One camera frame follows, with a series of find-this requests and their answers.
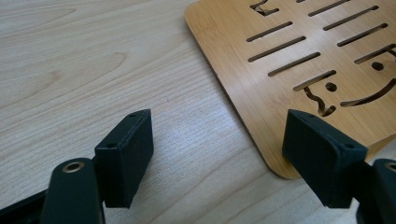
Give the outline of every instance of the metal grommet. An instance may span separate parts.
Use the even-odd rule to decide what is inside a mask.
[[[73,161],[73,162],[70,162],[69,164],[67,164],[66,166],[64,166],[62,171],[64,173],[70,174],[70,173],[74,173],[74,172],[77,172],[77,171],[81,170],[82,167],[84,167],[84,162],[82,162],[82,161]]]
[[[396,162],[388,162],[385,166],[393,172],[396,172]]]

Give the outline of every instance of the wooden table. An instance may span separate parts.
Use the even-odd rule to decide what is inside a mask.
[[[151,108],[153,158],[107,223],[356,223],[356,202],[324,208],[265,166],[184,22],[191,2],[0,1],[0,208]]]

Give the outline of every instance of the small hole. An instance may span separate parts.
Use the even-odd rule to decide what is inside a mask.
[[[346,147],[348,147],[348,148],[355,148],[355,146],[353,146],[352,144],[346,144]]]
[[[328,83],[326,83],[326,89],[328,91],[337,91],[337,85],[335,85],[332,82],[328,82]]]
[[[117,143],[109,143],[109,144],[107,144],[106,146],[107,146],[107,147],[116,147],[116,146],[117,146]]]
[[[81,170],[82,167],[84,167],[84,162],[75,161],[75,162],[71,162],[71,163],[67,164],[66,166],[64,166],[62,171],[65,172],[65,173],[70,174],[70,173],[74,173],[76,171]]]
[[[384,69],[384,64],[378,63],[378,62],[373,62],[373,63],[372,63],[372,67],[373,67],[376,71],[382,71],[382,70]]]
[[[388,162],[387,164],[385,164],[385,166],[390,169],[393,172],[396,172],[396,163],[394,162]]]

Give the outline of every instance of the wood grain surface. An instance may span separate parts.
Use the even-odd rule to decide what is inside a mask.
[[[288,109],[315,114],[369,148],[396,137],[396,1],[200,0],[186,21],[269,167]]]
[[[356,203],[327,209],[268,170],[184,21],[192,2],[0,0],[0,208],[151,108],[153,158],[107,223],[356,223]]]

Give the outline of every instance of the wooden board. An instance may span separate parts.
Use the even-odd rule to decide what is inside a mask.
[[[185,19],[268,166],[297,178],[281,153],[289,108],[368,159],[395,138],[395,11],[394,0],[200,0]]]

